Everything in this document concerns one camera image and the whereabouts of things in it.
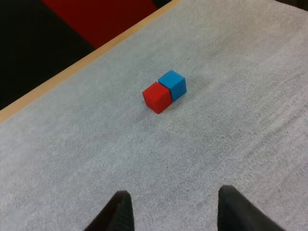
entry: table edge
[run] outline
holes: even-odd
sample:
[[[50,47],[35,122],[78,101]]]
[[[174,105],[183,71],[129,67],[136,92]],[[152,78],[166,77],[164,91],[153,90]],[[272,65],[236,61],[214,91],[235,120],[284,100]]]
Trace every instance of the table edge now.
[[[98,57],[102,56],[109,50],[111,50],[113,47],[118,45],[119,43],[126,40],[131,35],[138,32],[140,29],[144,28],[145,26],[149,25],[151,22],[158,19],[160,16],[162,16],[164,13],[172,9],[174,6],[176,6],[180,0],[172,0],[162,8],[158,9],[151,15],[147,16],[146,18],[142,19],[137,24],[133,25],[114,39],[110,40],[108,43],[102,45],[100,48],[96,49],[92,53],[88,54],[86,57],[80,59],[73,65],[69,66],[67,69],[63,70],[62,72],[58,73],[54,77],[50,78],[46,82],[42,83],[41,85],[37,86],[18,100],[14,101],[10,105],[6,106],[2,110],[0,110],[0,124],[22,110],[23,108],[27,107],[29,104],[34,102],[39,97],[46,94],[51,89],[58,86],[60,83],[64,82],[65,80],[69,79],[73,74],[77,73],[84,67],[88,66],[90,63],[92,63],[94,60],[96,60]]]

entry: gray carpet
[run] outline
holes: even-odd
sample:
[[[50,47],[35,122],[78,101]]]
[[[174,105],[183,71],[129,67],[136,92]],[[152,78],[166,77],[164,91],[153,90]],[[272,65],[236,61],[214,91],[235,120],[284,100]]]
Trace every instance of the gray carpet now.
[[[170,69],[162,114],[141,91]],[[82,230],[121,189],[137,231],[215,231],[232,184],[308,230],[308,12],[182,0],[0,125],[0,230]]]

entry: red cube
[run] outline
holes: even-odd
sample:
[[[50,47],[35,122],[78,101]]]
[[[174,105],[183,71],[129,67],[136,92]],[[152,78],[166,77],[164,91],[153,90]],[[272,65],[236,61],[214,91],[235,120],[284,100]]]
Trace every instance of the red cube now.
[[[145,104],[156,113],[161,113],[172,104],[171,94],[168,88],[155,82],[142,92]]]

